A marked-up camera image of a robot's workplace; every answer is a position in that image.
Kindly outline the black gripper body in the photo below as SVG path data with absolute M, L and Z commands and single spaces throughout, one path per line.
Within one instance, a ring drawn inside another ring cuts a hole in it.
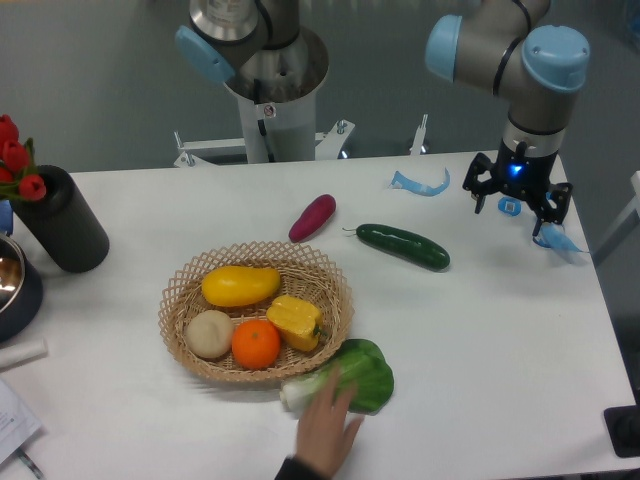
M 489 178 L 482 182 L 481 193 L 503 193 L 524 201 L 531 210 L 548 209 L 546 195 L 558 151 L 532 157 L 527 147 L 524 141 L 514 146 L 502 142 L 496 161 L 488 169 Z

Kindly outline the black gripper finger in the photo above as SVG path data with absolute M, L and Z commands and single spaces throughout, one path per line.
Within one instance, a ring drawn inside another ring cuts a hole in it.
M 495 164 L 484 153 L 477 153 L 467 170 L 462 187 L 475 201 L 474 212 L 480 214 L 487 196 L 495 193 Z
M 573 184 L 562 182 L 549 184 L 547 189 L 535 188 L 530 193 L 530 209 L 536 215 L 532 232 L 537 237 L 544 223 L 562 225 L 568 213 L 573 194 Z

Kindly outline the dark sleeve forearm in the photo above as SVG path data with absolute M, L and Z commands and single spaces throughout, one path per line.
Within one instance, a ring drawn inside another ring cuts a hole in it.
M 327 480 L 314 468 L 297 457 L 286 457 L 274 477 L 275 480 Z

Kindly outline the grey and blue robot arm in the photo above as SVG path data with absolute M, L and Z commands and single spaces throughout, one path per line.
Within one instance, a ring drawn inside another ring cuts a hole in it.
M 509 103 L 495 159 L 477 155 L 463 186 L 477 203 L 494 193 L 525 202 L 539 224 L 561 224 L 572 187 L 550 174 L 590 46 L 578 31 L 545 25 L 546 1 L 486 1 L 473 17 L 447 15 L 429 34 L 425 63 L 450 82 Z M 251 163 L 315 160 L 316 94 L 327 49 L 300 23 L 295 1 L 194 1 L 175 43 L 200 75 L 236 98 Z

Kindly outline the person's hand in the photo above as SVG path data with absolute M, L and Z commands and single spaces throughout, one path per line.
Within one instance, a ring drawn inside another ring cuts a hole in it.
M 362 415 L 347 420 L 356 387 L 337 394 L 340 378 L 340 369 L 335 367 L 297 427 L 294 457 L 325 479 L 339 472 L 364 422 Z

